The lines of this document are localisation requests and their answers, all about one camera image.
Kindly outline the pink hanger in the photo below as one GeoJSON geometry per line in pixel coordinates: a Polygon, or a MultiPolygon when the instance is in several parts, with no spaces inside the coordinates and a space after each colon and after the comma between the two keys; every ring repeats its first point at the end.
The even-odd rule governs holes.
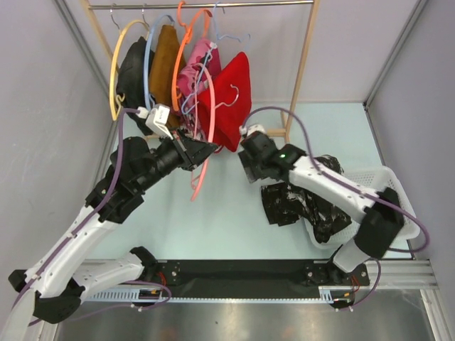
{"type": "MultiPolygon", "coordinates": [[[[208,142],[213,142],[213,137],[215,133],[215,118],[216,118],[216,109],[220,106],[227,106],[230,107],[231,104],[220,103],[216,104],[215,101],[215,87],[213,84],[213,79],[203,63],[197,63],[197,66],[200,66],[200,73],[204,73],[206,79],[208,81],[208,89],[210,93],[210,119],[209,119],[209,130],[208,130],[208,142]]],[[[202,188],[203,182],[205,180],[205,174],[207,172],[209,159],[205,160],[202,163],[200,174],[196,177],[193,176],[193,172],[191,172],[191,188],[193,189],[193,194],[191,196],[191,202],[194,202],[198,197],[200,189],[202,188]]]]}

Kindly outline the red trousers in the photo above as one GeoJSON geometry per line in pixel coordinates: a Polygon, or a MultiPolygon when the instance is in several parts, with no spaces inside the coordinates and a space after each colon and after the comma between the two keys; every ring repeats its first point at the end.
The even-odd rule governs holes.
{"type": "Polygon", "coordinates": [[[215,126],[213,143],[235,152],[240,142],[239,127],[252,108],[250,62],[238,53],[213,80],[215,126]]]}

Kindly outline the black white patterned trousers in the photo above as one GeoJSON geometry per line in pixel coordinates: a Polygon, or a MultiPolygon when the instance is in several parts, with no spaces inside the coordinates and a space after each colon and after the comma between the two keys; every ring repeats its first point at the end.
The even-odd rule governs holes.
{"type": "Polygon", "coordinates": [[[339,207],[292,184],[263,185],[261,199],[268,223],[281,227],[304,218],[319,244],[326,243],[352,223],[351,217],[339,207]]]}

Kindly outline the blue wire hanger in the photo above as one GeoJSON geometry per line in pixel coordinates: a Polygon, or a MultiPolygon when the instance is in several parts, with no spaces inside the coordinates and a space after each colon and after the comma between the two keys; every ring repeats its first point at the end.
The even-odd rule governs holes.
{"type": "Polygon", "coordinates": [[[200,59],[201,66],[196,68],[195,80],[192,84],[192,92],[184,99],[183,104],[181,105],[181,113],[183,115],[189,115],[196,108],[196,95],[207,88],[206,83],[208,82],[208,77],[203,76],[203,71],[208,70],[210,63],[215,61],[215,52],[219,53],[217,42],[229,38],[236,40],[238,43],[245,42],[244,51],[248,51],[250,47],[251,35],[249,33],[244,34],[243,37],[232,36],[229,34],[220,35],[218,30],[218,24],[216,21],[216,8],[220,5],[221,1],[217,1],[213,7],[213,20],[214,20],[214,29],[215,29],[215,42],[208,41],[208,50],[200,59]]]}

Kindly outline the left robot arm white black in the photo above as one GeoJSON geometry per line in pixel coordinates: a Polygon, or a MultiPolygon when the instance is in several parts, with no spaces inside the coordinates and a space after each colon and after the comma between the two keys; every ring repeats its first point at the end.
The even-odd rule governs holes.
{"type": "Polygon", "coordinates": [[[162,138],[158,148],[149,148],[137,136],[121,140],[110,156],[105,177],[86,197],[73,226],[34,267],[17,269],[9,276],[20,298],[33,294],[33,317],[60,323],[100,291],[130,281],[148,284],[158,279],[158,262],[145,247],[134,247],[91,274],[84,274],[79,267],[144,202],[149,188],[177,168],[197,168],[217,148],[214,143],[187,137],[181,130],[162,138]]]}

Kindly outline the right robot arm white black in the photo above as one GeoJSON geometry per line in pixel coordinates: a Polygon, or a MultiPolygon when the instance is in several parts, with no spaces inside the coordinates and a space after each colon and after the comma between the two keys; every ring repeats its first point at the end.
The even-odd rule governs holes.
{"type": "Polygon", "coordinates": [[[250,182],[270,178],[308,190],[358,223],[356,235],[331,258],[328,277],[334,284],[346,284],[368,259],[381,259],[404,227],[404,211],[392,188],[363,187],[317,162],[308,151],[292,144],[277,148],[262,131],[246,134],[240,145],[238,156],[250,182]]]}

